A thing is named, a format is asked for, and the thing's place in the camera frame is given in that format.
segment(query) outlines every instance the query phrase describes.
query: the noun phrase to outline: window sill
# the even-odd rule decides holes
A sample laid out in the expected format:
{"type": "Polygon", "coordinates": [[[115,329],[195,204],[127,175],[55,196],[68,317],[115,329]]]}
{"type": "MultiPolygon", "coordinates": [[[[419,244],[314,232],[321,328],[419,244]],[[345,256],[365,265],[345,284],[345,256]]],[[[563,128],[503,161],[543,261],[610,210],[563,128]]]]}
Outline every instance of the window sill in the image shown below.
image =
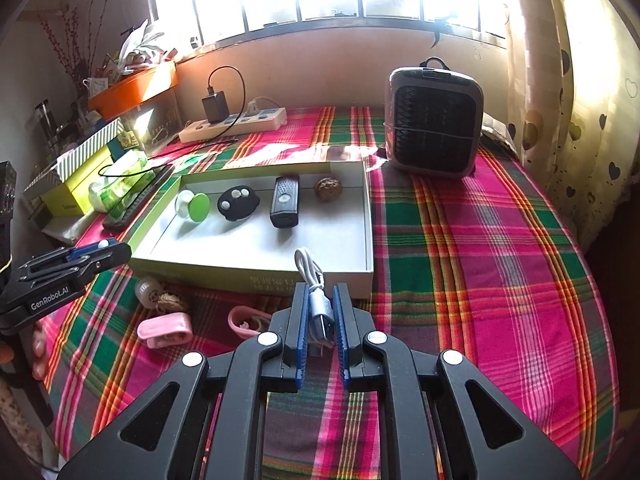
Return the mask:
{"type": "Polygon", "coordinates": [[[182,63],[202,56],[213,50],[225,48],[238,43],[247,41],[261,40],[270,38],[271,36],[279,36],[281,34],[290,34],[292,32],[302,32],[304,30],[321,30],[325,28],[337,27],[380,27],[380,28],[404,28],[407,30],[423,30],[425,32],[440,32],[448,36],[457,36],[459,38],[467,38],[480,43],[487,43],[499,48],[506,48],[507,43],[504,38],[494,36],[488,32],[478,32],[472,28],[459,27],[457,25],[437,25],[433,22],[422,22],[419,20],[409,20],[405,18],[318,18],[316,20],[307,20],[306,22],[282,23],[279,25],[271,25],[270,27],[251,30],[231,36],[224,40],[217,41],[208,45],[198,47],[182,56],[177,63],[182,63]]]}

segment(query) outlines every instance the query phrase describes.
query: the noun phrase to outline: triangular cutout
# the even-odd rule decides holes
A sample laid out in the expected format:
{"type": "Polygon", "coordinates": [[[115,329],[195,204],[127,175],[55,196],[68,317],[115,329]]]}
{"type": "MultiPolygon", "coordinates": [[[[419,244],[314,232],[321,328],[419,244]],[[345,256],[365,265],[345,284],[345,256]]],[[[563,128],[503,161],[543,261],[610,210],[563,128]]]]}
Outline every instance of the triangular cutout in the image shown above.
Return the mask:
{"type": "Polygon", "coordinates": [[[465,388],[480,423],[484,440],[490,449],[498,449],[522,438],[522,428],[475,381],[467,381],[465,388]]]}
{"type": "Polygon", "coordinates": [[[134,446],[153,451],[160,441],[180,384],[169,383],[145,409],[120,432],[120,438],[134,446]]]}

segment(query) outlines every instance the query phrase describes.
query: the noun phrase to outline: power strip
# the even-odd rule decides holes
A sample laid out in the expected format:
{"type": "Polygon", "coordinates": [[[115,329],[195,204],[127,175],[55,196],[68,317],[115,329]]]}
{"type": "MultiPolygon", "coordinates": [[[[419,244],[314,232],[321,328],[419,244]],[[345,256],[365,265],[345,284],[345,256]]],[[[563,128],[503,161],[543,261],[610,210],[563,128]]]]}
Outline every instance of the power strip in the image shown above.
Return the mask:
{"type": "MultiPolygon", "coordinates": [[[[210,124],[209,121],[198,121],[191,123],[178,135],[182,142],[195,142],[197,140],[213,139],[224,132],[236,119],[238,114],[229,115],[221,123],[210,124]]],[[[242,114],[240,120],[229,128],[225,135],[235,136],[244,134],[254,134],[256,132],[270,132],[277,130],[287,123],[287,110],[285,108],[270,108],[261,110],[253,116],[242,114]]]]}

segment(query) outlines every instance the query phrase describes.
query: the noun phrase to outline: blue gripper pad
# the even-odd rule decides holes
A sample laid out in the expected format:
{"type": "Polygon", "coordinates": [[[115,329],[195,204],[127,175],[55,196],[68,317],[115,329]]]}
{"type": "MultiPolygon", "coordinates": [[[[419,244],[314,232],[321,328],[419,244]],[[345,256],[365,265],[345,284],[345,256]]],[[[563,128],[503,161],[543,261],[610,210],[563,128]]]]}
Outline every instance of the blue gripper pad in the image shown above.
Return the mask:
{"type": "Polygon", "coordinates": [[[296,346],[296,386],[302,388],[306,371],[306,340],[309,333],[309,287],[305,287],[300,315],[300,329],[298,330],[298,344],[296,346]]]}
{"type": "Polygon", "coordinates": [[[334,319],[335,319],[335,349],[338,352],[338,362],[340,363],[340,376],[342,386],[347,389],[351,381],[349,371],[349,343],[344,325],[344,314],[342,313],[342,303],[340,302],[340,291],[338,286],[334,286],[334,319]]]}

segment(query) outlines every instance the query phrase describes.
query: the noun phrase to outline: black round object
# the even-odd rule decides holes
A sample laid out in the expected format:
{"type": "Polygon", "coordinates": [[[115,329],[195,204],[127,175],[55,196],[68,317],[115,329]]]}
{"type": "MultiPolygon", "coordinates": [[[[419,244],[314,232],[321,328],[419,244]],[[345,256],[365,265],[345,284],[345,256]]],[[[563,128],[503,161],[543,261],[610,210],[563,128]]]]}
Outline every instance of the black round object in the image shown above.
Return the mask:
{"type": "Polygon", "coordinates": [[[218,199],[218,211],[230,222],[251,216],[259,205],[260,197],[249,186],[230,187],[218,199]]]}

